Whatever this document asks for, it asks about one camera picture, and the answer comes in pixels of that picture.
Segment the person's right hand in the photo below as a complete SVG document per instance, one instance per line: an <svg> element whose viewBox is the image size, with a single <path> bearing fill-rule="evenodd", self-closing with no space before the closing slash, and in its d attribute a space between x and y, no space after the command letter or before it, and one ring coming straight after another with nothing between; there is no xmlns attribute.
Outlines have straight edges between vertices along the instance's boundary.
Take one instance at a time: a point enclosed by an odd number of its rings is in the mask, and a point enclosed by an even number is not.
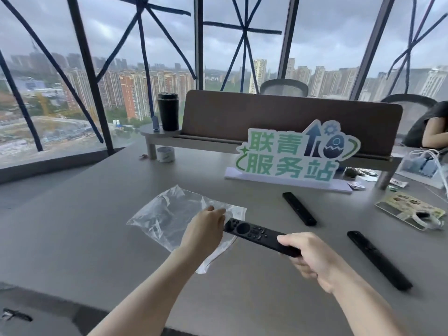
<svg viewBox="0 0 448 336"><path fill-rule="evenodd" d="M327 293L334 293L341 275L348 269L346 261L322 239L311 232L307 247L300 249L301 257L290 258L293 265L306 278L315 278Z"/></svg>

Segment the person's left hand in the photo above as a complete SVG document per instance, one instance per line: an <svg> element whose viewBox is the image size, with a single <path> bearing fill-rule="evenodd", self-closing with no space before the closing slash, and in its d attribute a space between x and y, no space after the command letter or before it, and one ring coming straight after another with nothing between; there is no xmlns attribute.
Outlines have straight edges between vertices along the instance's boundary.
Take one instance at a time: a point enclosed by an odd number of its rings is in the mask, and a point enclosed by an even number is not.
<svg viewBox="0 0 448 336"><path fill-rule="evenodd" d="M199 211L188 223L176 253L200 264L209 257L221 243L222 235L210 234L205 228L205 209Z"/></svg>

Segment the black remote with round pad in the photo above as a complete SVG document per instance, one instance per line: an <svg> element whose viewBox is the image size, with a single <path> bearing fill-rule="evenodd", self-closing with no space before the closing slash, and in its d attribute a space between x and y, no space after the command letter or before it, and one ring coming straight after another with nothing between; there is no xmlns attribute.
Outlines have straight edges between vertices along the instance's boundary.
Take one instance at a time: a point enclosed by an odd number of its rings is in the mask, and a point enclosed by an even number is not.
<svg viewBox="0 0 448 336"><path fill-rule="evenodd" d="M224 232L292 258L301 257L300 249L292 246L284 246L278 242L277 237L285 235L282 232L251 224L246 221L237 220L235 218L230 218L224 224Z"/></svg>

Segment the clear plastic bag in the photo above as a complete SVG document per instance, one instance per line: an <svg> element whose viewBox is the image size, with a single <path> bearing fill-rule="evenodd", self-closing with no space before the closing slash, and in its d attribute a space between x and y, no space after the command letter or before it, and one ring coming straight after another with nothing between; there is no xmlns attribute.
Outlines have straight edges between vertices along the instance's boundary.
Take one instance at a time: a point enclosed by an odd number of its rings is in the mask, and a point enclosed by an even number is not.
<svg viewBox="0 0 448 336"><path fill-rule="evenodd" d="M209 206L216 209L225 208L226 221L230 218L244 220L247 213L246 207L222 203L176 185L153 198L126 224L139 227L152 240L173 252L181 245L188 223L199 211ZM221 243L201 263L196 273L205 274L211 263L224 253L235 240L236 237L225 235L223 232Z"/></svg>

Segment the person's right forearm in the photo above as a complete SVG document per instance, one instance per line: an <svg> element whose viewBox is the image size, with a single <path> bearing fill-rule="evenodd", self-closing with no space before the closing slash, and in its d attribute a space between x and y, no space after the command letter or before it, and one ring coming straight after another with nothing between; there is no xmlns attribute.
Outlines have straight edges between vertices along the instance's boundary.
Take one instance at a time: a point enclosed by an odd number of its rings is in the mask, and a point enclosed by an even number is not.
<svg viewBox="0 0 448 336"><path fill-rule="evenodd" d="M416 336L356 272L335 271L318 281L333 294L354 336Z"/></svg>

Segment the short black remote control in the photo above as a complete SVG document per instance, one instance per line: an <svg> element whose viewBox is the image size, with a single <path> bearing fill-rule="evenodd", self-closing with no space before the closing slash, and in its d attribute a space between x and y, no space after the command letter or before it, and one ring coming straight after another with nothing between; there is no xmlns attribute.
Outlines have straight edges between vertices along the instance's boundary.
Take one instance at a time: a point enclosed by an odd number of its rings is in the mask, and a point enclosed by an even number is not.
<svg viewBox="0 0 448 336"><path fill-rule="evenodd" d="M292 192L284 192L282 197L306 226L317 225L317 220Z"/></svg>

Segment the green and white standing sign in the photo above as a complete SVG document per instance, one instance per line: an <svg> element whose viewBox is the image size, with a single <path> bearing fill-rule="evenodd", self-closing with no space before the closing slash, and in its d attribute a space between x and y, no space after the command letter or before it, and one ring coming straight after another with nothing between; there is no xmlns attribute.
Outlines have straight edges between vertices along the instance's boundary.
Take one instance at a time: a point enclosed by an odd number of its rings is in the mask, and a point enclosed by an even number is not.
<svg viewBox="0 0 448 336"><path fill-rule="evenodd" d="M347 181L335 174L360 148L336 120L315 119L303 132L250 128L224 177L350 194Z"/></svg>

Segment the white tape roll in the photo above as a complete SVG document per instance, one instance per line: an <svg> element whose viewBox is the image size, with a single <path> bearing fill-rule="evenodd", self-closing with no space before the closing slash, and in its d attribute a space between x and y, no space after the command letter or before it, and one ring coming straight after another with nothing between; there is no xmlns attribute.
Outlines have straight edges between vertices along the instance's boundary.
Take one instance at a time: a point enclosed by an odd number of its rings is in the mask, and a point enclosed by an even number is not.
<svg viewBox="0 0 448 336"><path fill-rule="evenodd" d="M156 159L160 163L171 163L176 160L175 149L171 146L160 146L156 148Z"/></svg>

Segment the dark crumpled object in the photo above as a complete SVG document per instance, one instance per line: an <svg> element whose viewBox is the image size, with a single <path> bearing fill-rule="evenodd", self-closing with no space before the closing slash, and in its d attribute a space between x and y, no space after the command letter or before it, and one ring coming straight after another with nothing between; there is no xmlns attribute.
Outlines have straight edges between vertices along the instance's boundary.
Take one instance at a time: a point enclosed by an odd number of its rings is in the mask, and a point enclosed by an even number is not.
<svg viewBox="0 0 448 336"><path fill-rule="evenodd" d="M378 174L370 169L364 168L346 168L344 170L344 177L356 181L376 182Z"/></svg>

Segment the grey desk shelf riser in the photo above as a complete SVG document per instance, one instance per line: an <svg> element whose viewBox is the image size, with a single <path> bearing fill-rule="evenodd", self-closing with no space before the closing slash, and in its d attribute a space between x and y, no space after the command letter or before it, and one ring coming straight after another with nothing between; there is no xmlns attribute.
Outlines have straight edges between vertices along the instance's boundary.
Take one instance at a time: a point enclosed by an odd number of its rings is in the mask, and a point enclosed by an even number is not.
<svg viewBox="0 0 448 336"><path fill-rule="evenodd" d="M165 132L163 129L160 129L158 132L154 132L152 124L143 125L139 131L145 137L148 155L151 159L155 159L155 146L171 146L199 151L237 154L237 148L243 143L242 141L183 135L179 130ZM405 155L398 153L398 150L385 158L358 153L340 162L339 166L381 171L378 186L381 189L385 189L404 157Z"/></svg>

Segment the brown desk divider panel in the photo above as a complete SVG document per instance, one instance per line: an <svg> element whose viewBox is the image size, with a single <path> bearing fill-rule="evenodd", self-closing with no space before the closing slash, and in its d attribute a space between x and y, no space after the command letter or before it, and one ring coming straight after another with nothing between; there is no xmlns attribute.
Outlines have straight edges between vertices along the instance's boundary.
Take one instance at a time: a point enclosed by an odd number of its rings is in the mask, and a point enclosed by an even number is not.
<svg viewBox="0 0 448 336"><path fill-rule="evenodd" d="M396 103L190 90L182 134L246 141L250 128L303 132L315 119L333 119L359 139L358 154L389 157L402 114Z"/></svg>

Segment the black travel tumbler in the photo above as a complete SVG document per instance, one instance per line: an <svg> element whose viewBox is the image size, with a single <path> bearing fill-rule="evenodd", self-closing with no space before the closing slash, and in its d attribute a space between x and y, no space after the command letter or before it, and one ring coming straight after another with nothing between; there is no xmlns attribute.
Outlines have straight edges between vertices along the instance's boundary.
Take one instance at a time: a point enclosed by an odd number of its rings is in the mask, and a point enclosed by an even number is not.
<svg viewBox="0 0 448 336"><path fill-rule="evenodd" d="M176 93L161 92L157 95L160 119L165 131L179 130L179 97Z"/></svg>

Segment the laminated picture card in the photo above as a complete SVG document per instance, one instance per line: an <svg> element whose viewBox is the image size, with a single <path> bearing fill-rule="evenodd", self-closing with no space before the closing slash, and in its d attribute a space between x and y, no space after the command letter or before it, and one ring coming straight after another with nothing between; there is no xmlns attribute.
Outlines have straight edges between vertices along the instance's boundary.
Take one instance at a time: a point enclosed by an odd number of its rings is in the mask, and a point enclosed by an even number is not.
<svg viewBox="0 0 448 336"><path fill-rule="evenodd" d="M419 231L442 230L446 212L404 192L392 192L375 204L377 208Z"/></svg>

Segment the grey mesh office chair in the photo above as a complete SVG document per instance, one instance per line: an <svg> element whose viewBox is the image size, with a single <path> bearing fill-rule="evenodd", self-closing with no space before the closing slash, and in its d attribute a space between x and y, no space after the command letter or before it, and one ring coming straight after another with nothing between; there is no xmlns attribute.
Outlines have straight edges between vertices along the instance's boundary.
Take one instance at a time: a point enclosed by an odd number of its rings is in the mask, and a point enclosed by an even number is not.
<svg viewBox="0 0 448 336"><path fill-rule="evenodd" d="M294 79L271 79L261 84L259 93L263 95L278 95L289 97L307 97L307 84Z"/></svg>

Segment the clear bag with blue items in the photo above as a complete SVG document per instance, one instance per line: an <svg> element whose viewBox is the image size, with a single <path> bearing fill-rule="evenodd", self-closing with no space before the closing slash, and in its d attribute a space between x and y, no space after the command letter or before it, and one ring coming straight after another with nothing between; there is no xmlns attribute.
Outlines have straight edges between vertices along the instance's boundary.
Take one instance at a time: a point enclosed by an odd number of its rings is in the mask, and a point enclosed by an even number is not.
<svg viewBox="0 0 448 336"><path fill-rule="evenodd" d="M448 182L448 147L441 150L413 150L401 161L396 172L434 187Z"/></svg>

